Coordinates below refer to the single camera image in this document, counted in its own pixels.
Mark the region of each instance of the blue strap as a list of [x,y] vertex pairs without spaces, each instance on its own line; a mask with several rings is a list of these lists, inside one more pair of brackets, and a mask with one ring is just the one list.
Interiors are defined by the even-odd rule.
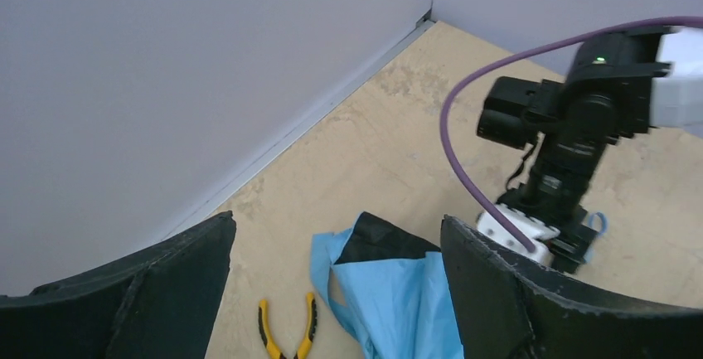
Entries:
[[[342,233],[349,235],[351,230],[345,230]],[[339,258],[342,252],[341,248],[344,247],[348,239],[348,236],[340,235],[335,236],[333,233],[323,233],[313,236],[313,247],[310,254],[310,279],[318,291],[318,295],[332,310],[339,324],[358,341],[359,338],[356,336],[352,311],[329,297],[329,274],[332,271],[332,262]],[[342,241],[341,247],[339,244],[334,244],[340,240]]]
[[[598,232],[597,237],[601,237],[605,235],[606,230],[608,230],[608,218],[605,216],[604,213],[602,212],[595,212],[594,214],[591,214],[589,216],[589,228],[595,230],[593,223],[594,219],[599,218],[600,219],[600,232]],[[588,251],[586,251],[586,254],[584,255],[584,260],[586,261],[586,264],[590,263],[593,260],[594,252],[593,252],[593,247],[590,247]]]

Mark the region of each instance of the blue plastic bag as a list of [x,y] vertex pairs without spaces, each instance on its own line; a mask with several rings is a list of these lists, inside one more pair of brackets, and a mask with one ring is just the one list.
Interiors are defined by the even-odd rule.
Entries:
[[[329,297],[330,271],[346,305]],[[313,237],[310,273],[366,359],[463,358],[436,245],[365,212],[351,229]]]

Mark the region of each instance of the floor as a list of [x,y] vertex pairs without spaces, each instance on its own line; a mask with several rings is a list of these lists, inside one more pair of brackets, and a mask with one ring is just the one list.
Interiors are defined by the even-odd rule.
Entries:
[[[344,230],[369,211],[439,243],[442,215],[476,218],[478,205],[444,158],[439,108],[453,84],[506,55],[437,23],[222,205],[234,212],[238,231],[207,357],[267,357],[256,320],[264,297],[272,332],[293,355],[306,322],[304,296],[312,291],[313,234]],[[501,192],[521,156],[475,135],[483,98],[499,75],[560,78],[523,61],[470,85],[455,105],[450,128],[458,156],[489,197]],[[578,278],[639,298],[703,307],[701,163],[703,140],[676,130],[610,148],[584,199],[608,216],[610,228]],[[320,306],[309,358],[362,357]]]

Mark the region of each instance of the pliers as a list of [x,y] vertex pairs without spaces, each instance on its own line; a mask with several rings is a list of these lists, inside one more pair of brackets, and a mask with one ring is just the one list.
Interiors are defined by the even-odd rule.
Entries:
[[[315,329],[318,327],[318,306],[315,303],[315,294],[306,294],[305,301],[308,305],[308,325],[305,328],[303,341],[300,342],[298,351],[295,352],[293,359],[305,359],[308,357],[310,348],[313,347]],[[286,356],[281,352],[279,346],[274,342],[273,336],[271,336],[271,329],[269,328],[269,303],[265,299],[259,301],[259,334],[261,334],[264,347],[266,347],[266,351],[269,353],[271,359],[286,359]]]

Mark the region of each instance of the purple cable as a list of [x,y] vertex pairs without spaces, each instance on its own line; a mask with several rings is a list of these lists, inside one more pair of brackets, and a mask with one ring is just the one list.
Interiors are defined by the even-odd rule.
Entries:
[[449,164],[452,166],[454,173],[457,174],[459,181],[466,187],[471,196],[473,196],[478,204],[480,204],[495,220],[501,224],[505,230],[508,231],[517,241],[525,246],[527,251],[534,253],[536,250],[535,245],[532,243],[530,238],[525,236],[517,227],[515,227],[494,205],[488,200],[488,198],[483,195],[481,190],[476,187],[476,185],[468,177],[467,173],[463,170],[461,163],[459,162],[456,153],[452,149],[452,143],[449,140],[449,110],[452,108],[452,103],[456,99],[457,95],[461,90],[466,88],[469,83],[476,80],[478,77],[485,75],[495,69],[499,69],[505,65],[510,65],[513,62],[521,61],[526,58],[530,58],[539,54],[544,54],[546,52],[558,50],[564,48],[565,46],[573,46],[582,41],[586,41],[594,36],[618,32],[622,30],[632,29],[634,27],[648,27],[648,26],[686,26],[686,27],[698,27],[703,28],[703,17],[656,17],[653,19],[644,19],[636,22],[623,23],[620,25],[605,27],[603,29],[596,30],[595,32],[581,34],[576,37],[571,37],[566,40],[557,41],[546,46],[540,46],[535,49],[524,51],[513,56],[508,56],[497,62],[493,62],[488,66],[484,66],[479,70],[474,71],[472,74],[466,76],[463,80],[459,81],[458,84],[447,95],[447,99],[444,100],[444,105],[442,106],[442,112],[439,115],[439,136],[442,139],[442,146],[444,147],[444,153],[447,155]]

